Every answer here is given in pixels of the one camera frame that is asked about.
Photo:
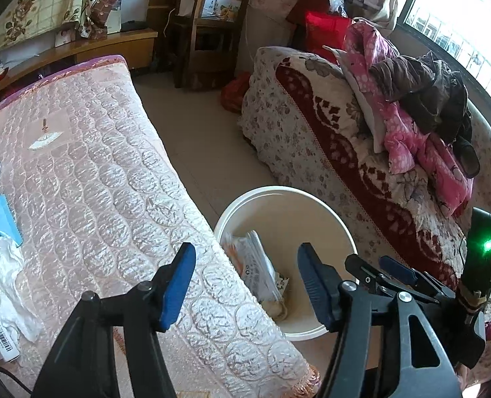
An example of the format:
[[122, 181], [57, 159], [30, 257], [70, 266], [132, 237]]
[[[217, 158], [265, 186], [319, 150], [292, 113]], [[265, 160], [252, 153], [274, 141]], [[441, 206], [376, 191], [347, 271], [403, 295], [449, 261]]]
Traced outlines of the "white tissue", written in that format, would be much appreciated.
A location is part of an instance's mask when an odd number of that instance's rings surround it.
[[35, 343], [42, 331], [42, 323], [26, 306], [17, 289], [17, 279], [23, 277], [24, 259], [13, 239], [0, 236], [0, 320], [14, 342], [22, 336]]

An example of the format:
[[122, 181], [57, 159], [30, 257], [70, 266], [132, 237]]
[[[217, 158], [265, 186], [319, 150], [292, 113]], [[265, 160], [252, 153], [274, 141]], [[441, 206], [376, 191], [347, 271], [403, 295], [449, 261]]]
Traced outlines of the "white printed plastic bag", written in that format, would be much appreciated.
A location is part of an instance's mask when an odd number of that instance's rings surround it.
[[224, 233], [221, 246], [263, 310], [276, 322], [284, 320], [288, 315], [285, 293], [289, 279], [273, 267], [258, 233], [254, 230], [245, 236]]

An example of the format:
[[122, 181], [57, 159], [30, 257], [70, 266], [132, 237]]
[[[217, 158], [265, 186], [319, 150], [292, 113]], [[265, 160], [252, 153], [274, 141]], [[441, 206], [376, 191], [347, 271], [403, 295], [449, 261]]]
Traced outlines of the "cream plastic trash bucket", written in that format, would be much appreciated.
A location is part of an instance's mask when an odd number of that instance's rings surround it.
[[290, 280], [285, 292], [288, 315], [277, 324], [290, 341], [309, 341], [327, 333], [314, 314], [300, 277], [297, 252], [309, 242], [318, 257], [333, 266], [342, 279], [353, 276], [344, 261], [356, 254], [353, 237], [343, 220], [322, 200], [286, 186], [247, 191], [231, 202], [216, 224], [219, 242], [226, 233], [244, 236], [256, 231], [275, 270]]

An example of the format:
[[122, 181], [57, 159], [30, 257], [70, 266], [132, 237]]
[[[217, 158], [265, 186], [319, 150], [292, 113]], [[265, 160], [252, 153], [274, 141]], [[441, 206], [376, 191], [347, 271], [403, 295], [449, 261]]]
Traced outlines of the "pink polka dot garment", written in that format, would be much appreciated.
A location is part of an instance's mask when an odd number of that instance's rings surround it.
[[393, 174], [421, 166], [431, 178], [439, 207], [447, 217], [470, 199], [473, 178], [464, 175], [450, 146], [436, 134], [421, 133], [398, 102], [387, 102], [370, 73], [371, 65], [401, 54], [366, 20], [353, 22], [346, 31], [340, 64], [363, 107], [370, 111], [376, 151], [386, 151]]

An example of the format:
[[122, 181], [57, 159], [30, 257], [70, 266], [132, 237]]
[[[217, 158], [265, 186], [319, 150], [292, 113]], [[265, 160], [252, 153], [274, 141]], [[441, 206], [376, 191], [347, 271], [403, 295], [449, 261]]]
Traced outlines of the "pink quilted table cover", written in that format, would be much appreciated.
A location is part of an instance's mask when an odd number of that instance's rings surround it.
[[257, 303], [181, 183], [125, 60], [98, 58], [0, 102], [0, 193], [22, 235], [16, 289], [38, 317], [9, 365], [34, 386], [86, 290], [103, 298], [152, 279], [184, 242], [196, 268], [158, 341], [181, 396], [310, 397], [318, 371]]

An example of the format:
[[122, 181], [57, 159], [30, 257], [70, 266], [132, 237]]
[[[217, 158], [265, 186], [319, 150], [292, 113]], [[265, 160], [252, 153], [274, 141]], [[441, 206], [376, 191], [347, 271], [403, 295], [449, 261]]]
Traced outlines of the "dark brown jacket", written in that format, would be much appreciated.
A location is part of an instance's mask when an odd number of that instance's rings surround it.
[[385, 58], [371, 65], [370, 73], [387, 102], [398, 102], [421, 133], [436, 134], [452, 148], [466, 177], [478, 175], [469, 94], [459, 72], [429, 51], [419, 58]]

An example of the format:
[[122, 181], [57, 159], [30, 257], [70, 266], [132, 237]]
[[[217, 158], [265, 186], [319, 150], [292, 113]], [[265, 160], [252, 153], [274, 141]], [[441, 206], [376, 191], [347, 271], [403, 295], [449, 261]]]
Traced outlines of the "floral covered sofa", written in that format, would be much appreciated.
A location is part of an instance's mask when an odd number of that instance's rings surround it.
[[420, 167], [390, 173], [338, 66], [292, 48], [259, 48], [240, 127], [279, 183], [334, 209], [366, 261], [387, 255], [456, 286], [470, 210], [447, 218]]

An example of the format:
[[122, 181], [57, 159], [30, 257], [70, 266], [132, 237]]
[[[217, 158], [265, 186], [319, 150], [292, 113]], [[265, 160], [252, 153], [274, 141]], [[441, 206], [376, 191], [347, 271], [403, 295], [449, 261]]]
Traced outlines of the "red bag on floor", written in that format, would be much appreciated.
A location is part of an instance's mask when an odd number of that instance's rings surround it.
[[240, 72], [235, 79], [225, 85], [220, 93], [220, 104], [225, 110], [240, 114], [245, 94], [249, 89], [251, 73]]

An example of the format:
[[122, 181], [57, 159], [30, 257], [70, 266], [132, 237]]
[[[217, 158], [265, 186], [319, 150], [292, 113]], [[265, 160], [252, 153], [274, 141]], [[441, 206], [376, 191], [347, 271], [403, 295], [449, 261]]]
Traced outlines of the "dark framed window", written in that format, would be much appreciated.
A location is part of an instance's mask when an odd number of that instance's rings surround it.
[[400, 20], [447, 52], [491, 99], [491, 0], [406, 0]]

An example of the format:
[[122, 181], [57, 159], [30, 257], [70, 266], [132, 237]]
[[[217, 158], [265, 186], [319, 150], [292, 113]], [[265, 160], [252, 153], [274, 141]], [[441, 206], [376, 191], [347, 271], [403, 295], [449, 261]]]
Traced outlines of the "wooden tv cabinet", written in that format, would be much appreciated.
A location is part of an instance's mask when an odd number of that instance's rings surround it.
[[79, 39], [57, 48], [51, 48], [11, 68], [0, 82], [0, 101], [8, 89], [12, 89], [30, 74], [57, 64], [71, 61], [80, 64], [94, 58], [121, 55], [129, 70], [150, 67], [158, 32], [145, 29], [126, 33], [114, 33], [102, 39]]

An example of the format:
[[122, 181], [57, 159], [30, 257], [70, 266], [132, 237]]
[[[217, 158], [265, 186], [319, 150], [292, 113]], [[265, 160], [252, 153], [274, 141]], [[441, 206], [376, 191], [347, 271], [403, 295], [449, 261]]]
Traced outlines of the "floral cloth covered television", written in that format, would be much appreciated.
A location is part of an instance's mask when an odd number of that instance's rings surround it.
[[0, 15], [0, 49], [43, 33], [75, 29], [84, 39], [107, 34], [106, 23], [119, 0], [13, 0]]

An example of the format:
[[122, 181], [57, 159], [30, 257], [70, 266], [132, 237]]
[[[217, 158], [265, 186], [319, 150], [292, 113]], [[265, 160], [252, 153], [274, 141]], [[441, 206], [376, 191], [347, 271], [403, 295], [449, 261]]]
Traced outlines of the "dark wooden chair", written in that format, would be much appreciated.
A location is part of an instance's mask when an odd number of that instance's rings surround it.
[[235, 74], [249, 0], [177, 0], [167, 37], [175, 87], [221, 88]]

